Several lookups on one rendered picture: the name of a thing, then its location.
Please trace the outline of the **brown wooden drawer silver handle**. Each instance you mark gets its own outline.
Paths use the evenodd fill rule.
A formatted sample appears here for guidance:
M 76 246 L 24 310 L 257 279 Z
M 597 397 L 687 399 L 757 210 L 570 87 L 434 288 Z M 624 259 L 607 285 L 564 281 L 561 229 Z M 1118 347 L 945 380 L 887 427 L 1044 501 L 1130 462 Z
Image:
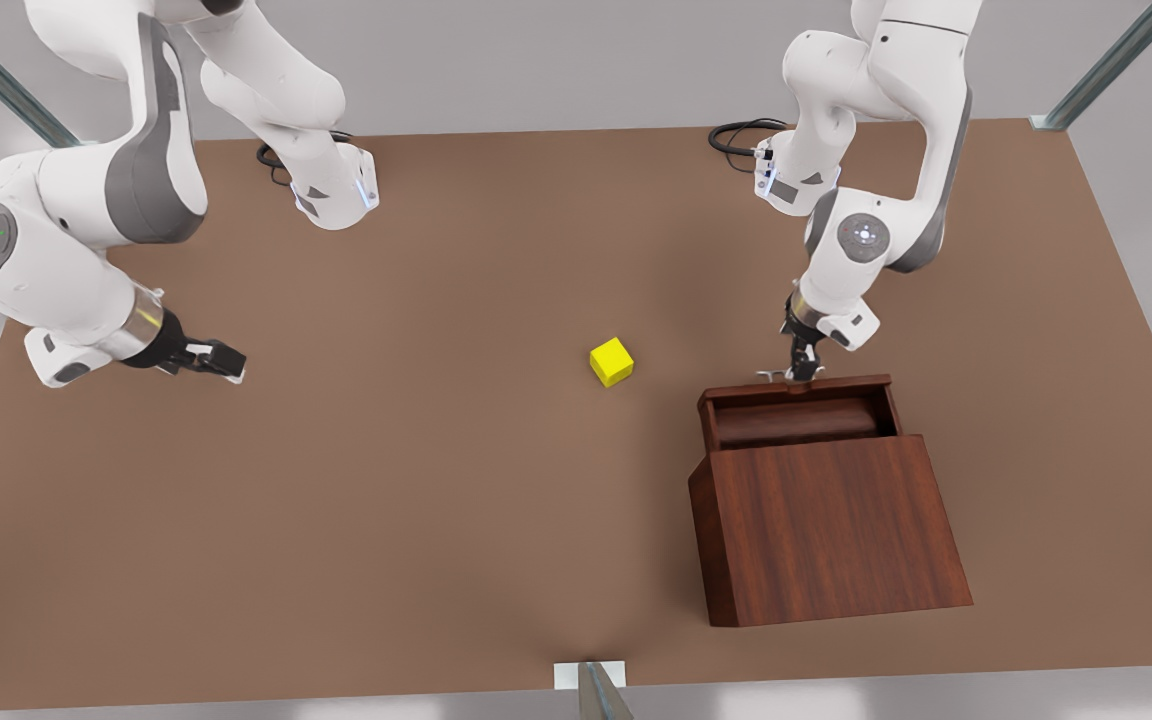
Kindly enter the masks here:
M 904 434 L 890 376 L 708 388 L 698 400 L 705 450 Z

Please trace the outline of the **yellow cube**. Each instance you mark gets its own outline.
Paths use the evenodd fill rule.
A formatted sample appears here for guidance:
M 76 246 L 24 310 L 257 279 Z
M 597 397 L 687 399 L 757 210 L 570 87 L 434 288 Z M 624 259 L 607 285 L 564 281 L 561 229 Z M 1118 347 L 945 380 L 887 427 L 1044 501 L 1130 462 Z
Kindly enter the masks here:
M 596 378 L 605 388 L 611 388 L 630 377 L 635 367 L 635 361 L 620 338 L 611 338 L 607 342 L 596 346 L 589 354 L 589 361 Z

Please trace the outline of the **brown wooden cabinet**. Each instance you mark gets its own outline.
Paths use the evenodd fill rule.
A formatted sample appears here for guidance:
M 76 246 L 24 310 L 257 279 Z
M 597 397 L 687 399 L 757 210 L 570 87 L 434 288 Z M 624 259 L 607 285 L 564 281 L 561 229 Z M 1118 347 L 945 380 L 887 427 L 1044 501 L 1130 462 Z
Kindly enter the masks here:
M 712 626 L 973 602 L 922 435 L 714 450 L 687 487 Z

